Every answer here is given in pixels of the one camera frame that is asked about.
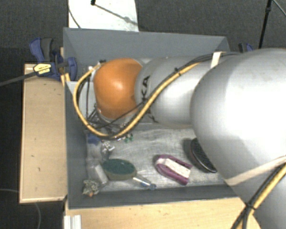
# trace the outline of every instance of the yellow cable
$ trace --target yellow cable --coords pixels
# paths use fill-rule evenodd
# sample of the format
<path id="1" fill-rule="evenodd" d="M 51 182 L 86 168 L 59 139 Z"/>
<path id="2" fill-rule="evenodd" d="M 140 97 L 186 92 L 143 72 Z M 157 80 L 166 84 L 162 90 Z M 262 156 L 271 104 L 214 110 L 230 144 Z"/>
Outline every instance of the yellow cable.
<path id="1" fill-rule="evenodd" d="M 109 137 L 109 138 L 119 138 L 122 135 L 126 134 L 128 131 L 130 131 L 139 121 L 140 119 L 143 117 L 143 115 L 146 113 L 146 111 L 149 109 L 149 107 L 153 104 L 153 102 L 155 101 L 155 99 L 157 98 L 157 96 L 163 91 L 163 89 L 165 87 L 167 87 L 170 83 L 172 83 L 175 79 L 177 79 L 179 76 L 181 76 L 182 74 L 186 73 L 187 71 L 189 71 L 190 69 L 194 68 L 195 66 L 197 66 L 198 64 L 200 64 L 200 62 L 198 63 L 194 63 L 191 64 L 185 68 L 183 68 L 182 70 L 180 70 L 179 72 L 176 72 L 174 75 L 172 75 L 168 80 L 166 80 L 151 96 L 151 98 L 146 102 L 146 104 L 144 105 L 144 107 L 142 108 L 142 110 L 138 113 L 138 115 L 128 124 L 128 126 L 122 130 L 120 133 L 118 133 L 115 136 L 110 136 L 108 134 L 99 132 L 98 130 L 96 130 L 95 128 L 93 128 L 93 126 L 91 126 L 88 121 L 84 118 L 84 116 L 81 114 L 81 111 L 78 107 L 77 104 L 77 99 L 76 99 L 76 95 L 79 89 L 79 86 L 81 85 L 81 83 L 95 70 L 97 70 L 101 65 L 98 64 L 96 66 L 94 66 L 91 70 L 89 70 L 86 74 L 84 74 L 77 82 L 75 89 L 74 89 L 74 93 L 73 93 L 73 104 L 74 104 L 74 108 L 76 113 L 78 114 L 78 116 L 80 117 L 81 121 L 85 124 L 85 126 L 94 134 L 100 136 L 100 137 Z"/>
<path id="2" fill-rule="evenodd" d="M 262 202 L 265 200 L 265 198 L 270 194 L 270 192 L 276 187 L 276 185 L 280 182 L 280 180 L 286 175 L 286 163 L 285 165 L 278 171 L 278 173 L 272 178 L 272 180 L 269 182 L 268 186 L 265 187 L 265 189 L 261 192 L 260 196 L 255 201 L 253 207 L 257 209 Z M 248 215 L 249 218 L 253 215 L 254 210 L 251 210 Z M 241 229 L 243 225 L 243 220 L 240 221 L 237 229 Z"/>
<path id="3" fill-rule="evenodd" d="M 77 99 L 76 99 L 76 95 L 78 92 L 78 89 L 81 85 L 81 83 L 95 70 L 97 70 L 98 68 L 100 68 L 101 64 L 97 64 L 96 66 L 94 66 L 91 70 L 89 70 L 86 74 L 84 74 L 77 82 L 75 88 L 74 88 L 74 93 L 73 93 L 73 104 L 74 104 L 74 108 L 75 111 L 77 113 L 77 115 L 79 116 L 79 118 L 81 119 L 81 121 L 85 124 L 85 126 L 92 131 L 93 133 L 95 133 L 98 136 L 108 136 L 107 134 L 104 134 L 102 132 L 97 131 L 96 129 L 94 129 L 89 123 L 88 121 L 84 118 L 84 116 L 82 115 L 80 108 L 78 107 L 77 104 Z"/>

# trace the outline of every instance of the blue clamp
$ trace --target blue clamp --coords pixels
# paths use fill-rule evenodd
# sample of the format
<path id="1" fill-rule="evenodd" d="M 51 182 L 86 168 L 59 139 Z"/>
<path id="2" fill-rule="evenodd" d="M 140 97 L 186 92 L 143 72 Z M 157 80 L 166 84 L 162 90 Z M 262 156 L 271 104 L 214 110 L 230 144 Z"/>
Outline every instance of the blue clamp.
<path id="1" fill-rule="evenodd" d="M 61 80 L 59 68 L 69 67 L 69 75 L 72 81 L 75 80 L 77 74 L 77 64 L 73 57 L 68 58 L 67 62 L 63 62 L 63 57 L 57 50 L 51 51 L 52 38 L 36 38 L 30 42 L 30 51 L 37 59 L 38 64 L 45 63 L 40 67 L 36 67 L 37 76 L 50 77 L 54 80 Z"/>

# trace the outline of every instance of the clear plastic object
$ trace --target clear plastic object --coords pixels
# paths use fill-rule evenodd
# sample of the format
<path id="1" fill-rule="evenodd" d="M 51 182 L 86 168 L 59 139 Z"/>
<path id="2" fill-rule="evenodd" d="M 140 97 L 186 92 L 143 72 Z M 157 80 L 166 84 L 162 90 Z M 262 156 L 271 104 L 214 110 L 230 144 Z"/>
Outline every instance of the clear plastic object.
<path id="1" fill-rule="evenodd" d="M 135 184 L 147 188 L 149 190 L 155 190 L 157 188 L 156 184 L 152 183 L 150 180 L 144 178 L 143 176 L 136 174 L 135 177 L 131 179 Z"/>
<path id="2" fill-rule="evenodd" d="M 99 181 L 101 187 L 104 187 L 108 183 L 108 177 L 106 176 L 100 161 L 98 159 L 86 158 L 86 170 L 90 180 Z"/>

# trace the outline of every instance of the white paper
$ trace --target white paper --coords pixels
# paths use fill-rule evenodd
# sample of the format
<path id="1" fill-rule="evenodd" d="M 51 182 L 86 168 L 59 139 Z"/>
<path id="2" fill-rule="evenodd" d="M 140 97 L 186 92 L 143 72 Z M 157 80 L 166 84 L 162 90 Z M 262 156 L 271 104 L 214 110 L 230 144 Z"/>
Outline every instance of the white paper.
<path id="1" fill-rule="evenodd" d="M 69 0 L 70 11 L 81 28 L 139 31 L 134 0 Z M 78 28 L 69 13 L 69 27 Z"/>

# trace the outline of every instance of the white strap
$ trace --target white strap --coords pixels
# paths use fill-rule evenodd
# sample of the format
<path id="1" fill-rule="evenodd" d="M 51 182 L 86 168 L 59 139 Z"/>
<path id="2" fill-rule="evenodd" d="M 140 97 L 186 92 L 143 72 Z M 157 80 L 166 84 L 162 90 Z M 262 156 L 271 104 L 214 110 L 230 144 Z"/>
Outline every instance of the white strap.
<path id="1" fill-rule="evenodd" d="M 157 164 L 162 164 L 165 165 L 166 167 L 169 167 L 171 170 L 173 170 L 175 173 L 185 177 L 185 178 L 189 178 L 190 177 L 190 173 L 191 170 L 178 164 L 177 162 L 174 162 L 173 160 L 169 159 L 169 158 L 159 158 L 156 161 L 156 165 Z"/>
<path id="2" fill-rule="evenodd" d="M 251 170 L 248 170 L 244 173 L 241 173 L 235 177 L 226 179 L 225 182 L 229 185 L 229 186 L 236 186 L 241 182 L 247 181 L 253 177 L 256 177 L 260 174 L 263 174 L 267 171 L 271 171 L 272 169 L 282 165 L 286 163 L 286 156 L 280 157 L 280 158 L 276 158 L 266 164 L 263 164 L 261 166 L 258 166 L 256 168 L 253 168 Z"/>
<path id="3" fill-rule="evenodd" d="M 212 57 L 212 62 L 211 62 L 211 68 L 215 67 L 219 63 L 220 55 L 223 53 L 223 51 L 220 52 L 214 52 L 213 57 Z"/>

